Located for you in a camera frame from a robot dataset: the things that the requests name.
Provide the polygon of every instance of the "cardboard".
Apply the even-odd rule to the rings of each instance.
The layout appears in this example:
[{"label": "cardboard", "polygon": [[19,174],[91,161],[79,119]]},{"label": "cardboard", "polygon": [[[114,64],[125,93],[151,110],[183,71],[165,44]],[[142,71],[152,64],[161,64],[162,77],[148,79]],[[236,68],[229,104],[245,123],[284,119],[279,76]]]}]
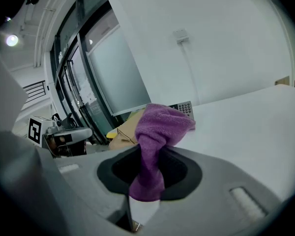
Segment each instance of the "cardboard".
[{"label": "cardboard", "polygon": [[109,149],[118,149],[138,143],[134,132],[143,115],[144,109],[138,111],[133,117],[117,128],[117,136],[109,143]]},{"label": "cardboard", "polygon": [[283,79],[277,80],[274,84],[275,85],[283,84],[283,85],[289,86],[290,85],[290,77],[287,76],[287,77],[284,77]]}]

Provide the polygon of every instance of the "ceiling light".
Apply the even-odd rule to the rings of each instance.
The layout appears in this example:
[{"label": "ceiling light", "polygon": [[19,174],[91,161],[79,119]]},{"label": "ceiling light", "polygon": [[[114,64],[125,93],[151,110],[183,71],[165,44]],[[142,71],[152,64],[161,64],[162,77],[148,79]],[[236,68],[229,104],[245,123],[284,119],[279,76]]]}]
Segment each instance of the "ceiling light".
[{"label": "ceiling light", "polygon": [[6,39],[6,44],[8,46],[15,46],[19,41],[19,38],[16,35],[10,35],[7,39]]}]

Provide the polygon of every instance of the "white table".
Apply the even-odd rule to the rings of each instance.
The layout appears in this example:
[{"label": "white table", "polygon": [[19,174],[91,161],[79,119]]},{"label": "white table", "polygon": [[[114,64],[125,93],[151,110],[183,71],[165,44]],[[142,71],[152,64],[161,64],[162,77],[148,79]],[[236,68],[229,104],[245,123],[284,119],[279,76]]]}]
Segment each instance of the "white table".
[{"label": "white table", "polygon": [[176,145],[234,163],[286,200],[295,192],[295,88],[278,85],[193,107]]}]

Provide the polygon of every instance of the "purple towel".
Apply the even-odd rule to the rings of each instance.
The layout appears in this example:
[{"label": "purple towel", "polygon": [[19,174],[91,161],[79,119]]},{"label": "purple towel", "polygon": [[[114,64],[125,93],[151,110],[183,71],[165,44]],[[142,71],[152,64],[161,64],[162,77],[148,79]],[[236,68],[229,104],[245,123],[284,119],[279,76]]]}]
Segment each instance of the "purple towel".
[{"label": "purple towel", "polygon": [[140,172],[132,182],[129,196],[142,202],[160,200],[164,179],[158,169],[159,150],[177,144],[195,121],[182,112],[158,104],[148,104],[138,122],[135,136],[141,147]]}]

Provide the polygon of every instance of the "yellow object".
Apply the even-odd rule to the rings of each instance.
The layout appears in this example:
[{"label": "yellow object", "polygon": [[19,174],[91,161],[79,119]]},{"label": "yellow object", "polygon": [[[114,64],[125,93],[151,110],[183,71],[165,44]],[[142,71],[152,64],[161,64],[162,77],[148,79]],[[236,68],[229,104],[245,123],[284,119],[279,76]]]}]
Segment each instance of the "yellow object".
[{"label": "yellow object", "polygon": [[106,135],[107,138],[109,139],[113,139],[117,136],[118,134],[118,131],[117,131],[117,128],[113,129],[112,131],[109,131]]}]

